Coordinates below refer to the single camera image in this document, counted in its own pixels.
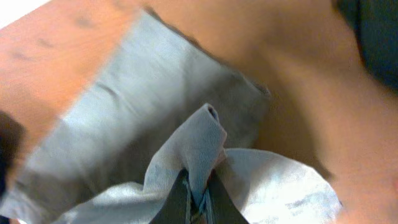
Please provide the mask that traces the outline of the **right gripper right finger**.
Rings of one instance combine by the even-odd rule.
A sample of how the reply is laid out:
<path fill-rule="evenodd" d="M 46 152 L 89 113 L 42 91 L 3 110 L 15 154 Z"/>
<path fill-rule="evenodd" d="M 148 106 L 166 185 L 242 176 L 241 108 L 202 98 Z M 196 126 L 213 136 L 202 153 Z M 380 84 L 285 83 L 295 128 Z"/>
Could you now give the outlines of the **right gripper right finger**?
<path fill-rule="evenodd" d="M 215 171 L 210 175 L 206 190 L 206 222 L 208 224 L 248 224 L 230 199 Z"/>

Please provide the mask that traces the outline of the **grey shorts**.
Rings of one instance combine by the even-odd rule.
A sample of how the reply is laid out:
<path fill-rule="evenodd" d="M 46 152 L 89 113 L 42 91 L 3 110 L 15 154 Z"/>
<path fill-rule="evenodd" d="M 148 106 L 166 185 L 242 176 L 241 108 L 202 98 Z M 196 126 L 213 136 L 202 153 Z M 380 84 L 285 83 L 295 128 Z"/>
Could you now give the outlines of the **grey shorts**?
<path fill-rule="evenodd" d="M 143 12 L 27 160 L 1 203 L 24 223 L 149 223 L 188 172 L 190 223 L 216 172 L 248 223 L 330 223 L 341 203 L 313 168 L 253 149 L 266 88 Z"/>

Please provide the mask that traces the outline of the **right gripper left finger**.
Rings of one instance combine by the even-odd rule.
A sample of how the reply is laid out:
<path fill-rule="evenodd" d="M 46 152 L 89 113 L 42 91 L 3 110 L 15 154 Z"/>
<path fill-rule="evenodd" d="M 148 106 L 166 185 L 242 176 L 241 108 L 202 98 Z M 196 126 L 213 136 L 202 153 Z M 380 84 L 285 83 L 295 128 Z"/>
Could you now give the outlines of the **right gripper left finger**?
<path fill-rule="evenodd" d="M 188 172 L 178 173 L 165 202 L 150 224 L 188 224 L 190 223 L 190 186 Z"/>

